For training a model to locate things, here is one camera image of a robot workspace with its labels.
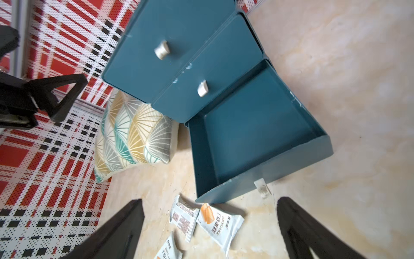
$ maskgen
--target open drawer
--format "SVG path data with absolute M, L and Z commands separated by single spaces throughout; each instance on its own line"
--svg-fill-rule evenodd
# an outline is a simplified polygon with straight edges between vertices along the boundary
M 263 60 L 189 122 L 198 199 L 222 203 L 333 154 L 329 136 Z

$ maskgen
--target drawer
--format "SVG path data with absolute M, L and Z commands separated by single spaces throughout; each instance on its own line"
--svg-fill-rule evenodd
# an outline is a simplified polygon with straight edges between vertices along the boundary
M 234 10 L 234 0 L 143 0 L 103 80 L 151 103 Z M 154 49 L 164 40 L 171 54 L 160 60 Z
M 263 59 L 244 16 L 237 14 L 200 55 L 179 74 L 152 107 L 184 123 Z M 208 93 L 198 85 L 206 80 Z
M 198 199 L 222 203 L 329 157 L 329 136 L 267 60 L 188 122 Z

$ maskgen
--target floor mat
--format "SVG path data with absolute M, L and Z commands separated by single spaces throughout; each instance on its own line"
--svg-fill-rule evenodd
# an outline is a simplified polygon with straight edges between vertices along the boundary
M 109 182 L 93 173 L 100 118 L 72 108 L 0 135 L 0 258 L 59 258 L 96 230 Z

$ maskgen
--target scratch mark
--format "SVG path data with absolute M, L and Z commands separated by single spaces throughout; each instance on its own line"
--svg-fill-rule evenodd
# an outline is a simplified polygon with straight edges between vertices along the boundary
M 290 91 L 290 94 L 293 96 L 293 100 L 292 100 L 292 102 L 294 101 L 294 100 L 296 100 L 298 103 L 299 103 L 299 105 L 301 106 L 301 108 L 303 108 L 303 106 L 302 106 L 302 103 L 298 100 L 298 98 L 296 98 L 296 96 L 292 93 L 292 91 Z
M 272 196 L 273 196 L 274 213 L 277 215 L 277 202 L 274 199 L 274 192 L 272 192 Z
M 165 227 L 167 226 L 168 221 L 167 221 L 167 222 L 165 222 L 164 229 L 163 229 L 162 231 L 164 231 L 164 230 L 165 230 Z
M 182 192 L 184 191 L 184 188 L 185 188 L 185 186 L 187 185 L 188 179 L 190 179 L 190 177 L 188 177 L 188 178 L 187 178 L 187 180 L 186 180 L 186 182 L 185 182 L 185 185 L 184 185 L 184 187 L 183 187 L 183 189 L 181 190 L 181 192 L 180 192 L 180 193 L 182 193 Z

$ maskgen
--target dry cake wrapper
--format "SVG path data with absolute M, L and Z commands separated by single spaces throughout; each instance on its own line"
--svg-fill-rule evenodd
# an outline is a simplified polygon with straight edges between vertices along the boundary
M 242 216 L 221 211 L 208 203 L 202 205 L 197 217 L 197 223 L 219 244 L 226 257 L 230 243 L 243 221 Z
M 174 223 L 185 234 L 186 242 L 191 241 L 199 211 L 200 209 L 192 208 L 183 201 L 180 195 L 174 199 L 170 212 L 170 223 Z
M 154 259 L 181 259 L 183 253 L 177 249 L 174 242 L 174 231 L 171 231 L 170 236 L 164 242 L 161 249 L 158 251 Z

